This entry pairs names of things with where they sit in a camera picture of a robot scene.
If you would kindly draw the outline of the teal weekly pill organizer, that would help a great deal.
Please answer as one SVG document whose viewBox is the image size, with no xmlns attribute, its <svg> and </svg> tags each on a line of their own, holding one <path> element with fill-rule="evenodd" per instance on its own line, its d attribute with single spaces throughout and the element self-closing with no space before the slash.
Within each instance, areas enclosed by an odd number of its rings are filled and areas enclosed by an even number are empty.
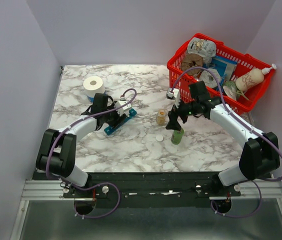
<svg viewBox="0 0 282 240">
<path fill-rule="evenodd" d="M 136 115 L 137 111 L 133 108 L 130 109 L 128 114 L 124 113 L 122 116 L 115 117 L 115 119 L 111 123 L 108 123 L 108 126 L 104 129 L 104 132 L 108 136 L 110 136 L 116 130 L 122 127 L 125 123 L 134 118 Z"/>
</svg>

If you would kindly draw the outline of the white bottle cap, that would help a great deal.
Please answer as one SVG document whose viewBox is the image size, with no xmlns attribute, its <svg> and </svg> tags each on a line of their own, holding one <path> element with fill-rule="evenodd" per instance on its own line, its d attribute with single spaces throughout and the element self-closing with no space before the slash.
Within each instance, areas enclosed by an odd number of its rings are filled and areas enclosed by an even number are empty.
<svg viewBox="0 0 282 240">
<path fill-rule="evenodd" d="M 163 138 L 162 135 L 158 134 L 158 135 L 155 136 L 155 139 L 156 139 L 158 142 L 162 142 L 164 138 Z"/>
</svg>

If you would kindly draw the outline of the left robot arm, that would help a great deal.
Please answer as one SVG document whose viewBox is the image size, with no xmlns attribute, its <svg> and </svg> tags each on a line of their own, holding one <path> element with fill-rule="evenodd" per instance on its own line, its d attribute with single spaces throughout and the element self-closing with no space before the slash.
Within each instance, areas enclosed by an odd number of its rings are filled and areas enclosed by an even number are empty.
<svg viewBox="0 0 282 240">
<path fill-rule="evenodd" d="M 103 124 L 117 126 L 124 119 L 115 109 L 119 104 L 111 96 L 105 93 L 97 93 L 90 105 L 78 118 L 76 125 L 61 128 L 59 130 L 47 129 L 42 137 L 40 148 L 35 162 L 38 170 L 46 171 L 51 175 L 60 176 L 75 185 L 74 191 L 82 198 L 88 197 L 92 191 L 92 185 L 88 182 L 89 174 L 76 166 L 77 143 L 86 135 L 98 131 Z M 90 117 L 94 114 L 114 110 L 112 112 Z"/>
</svg>

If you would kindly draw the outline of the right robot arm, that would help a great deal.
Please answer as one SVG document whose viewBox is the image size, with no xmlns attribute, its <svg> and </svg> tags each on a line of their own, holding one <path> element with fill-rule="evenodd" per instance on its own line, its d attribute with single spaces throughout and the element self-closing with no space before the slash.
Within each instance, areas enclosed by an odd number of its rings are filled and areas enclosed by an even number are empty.
<svg viewBox="0 0 282 240">
<path fill-rule="evenodd" d="M 254 129 L 224 105 L 220 97 L 211 97 L 201 81 L 190 84 L 189 91 L 193 101 L 185 103 L 178 89 L 168 89 L 166 97 L 174 100 L 174 105 L 168 112 L 166 129 L 181 131 L 179 119 L 186 123 L 189 116 L 204 116 L 221 126 L 242 147 L 239 162 L 212 177 L 211 191 L 215 195 L 222 196 L 233 184 L 259 179 L 279 168 L 280 158 L 275 150 L 278 138 L 274 133 Z"/>
</svg>

